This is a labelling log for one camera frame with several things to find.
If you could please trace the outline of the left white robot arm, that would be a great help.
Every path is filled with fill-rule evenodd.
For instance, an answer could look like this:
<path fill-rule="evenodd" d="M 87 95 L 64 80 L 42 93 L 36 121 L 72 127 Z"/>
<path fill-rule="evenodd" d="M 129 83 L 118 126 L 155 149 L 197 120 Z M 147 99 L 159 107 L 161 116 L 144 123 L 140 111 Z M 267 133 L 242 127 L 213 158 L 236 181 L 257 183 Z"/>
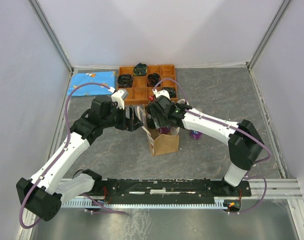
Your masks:
<path fill-rule="evenodd" d="M 115 96 L 102 95 L 92 100 L 91 107 L 73 123 L 63 144 L 48 162 L 29 179 L 22 177 L 16 183 L 21 211 L 27 209 L 46 222 L 54 218 L 64 202 L 82 193 L 97 195 L 102 191 L 101 175 L 90 170 L 66 184 L 60 181 L 104 129 L 133 132 L 143 125 L 141 108 L 123 103 L 123 99 Z"/>

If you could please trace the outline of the burlap canvas watermelon bag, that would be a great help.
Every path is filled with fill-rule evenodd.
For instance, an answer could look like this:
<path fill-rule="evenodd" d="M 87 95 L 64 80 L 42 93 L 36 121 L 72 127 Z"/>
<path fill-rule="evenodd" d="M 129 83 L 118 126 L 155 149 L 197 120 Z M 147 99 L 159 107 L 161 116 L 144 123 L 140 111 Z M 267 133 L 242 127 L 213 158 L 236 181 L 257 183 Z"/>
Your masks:
<path fill-rule="evenodd" d="M 134 107 L 138 119 L 143 123 L 142 129 L 147 135 L 151 155 L 154 157 L 177 152 L 180 128 L 170 127 L 171 131 L 168 134 L 160 134 L 159 128 L 148 128 L 146 107 L 144 105 L 135 105 Z"/>

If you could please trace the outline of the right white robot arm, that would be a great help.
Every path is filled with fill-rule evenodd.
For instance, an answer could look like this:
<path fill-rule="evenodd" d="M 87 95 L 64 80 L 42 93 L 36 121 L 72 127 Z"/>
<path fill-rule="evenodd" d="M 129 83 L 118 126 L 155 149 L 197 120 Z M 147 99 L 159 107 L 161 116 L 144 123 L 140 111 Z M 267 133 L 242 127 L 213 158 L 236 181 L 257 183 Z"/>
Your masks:
<path fill-rule="evenodd" d="M 155 98 L 147 108 L 157 128 L 174 127 L 199 132 L 228 147 L 231 164 L 221 183 L 222 192 L 228 196 L 239 190 L 239 184 L 264 149 L 264 142 L 248 120 L 222 120 L 163 95 Z"/>

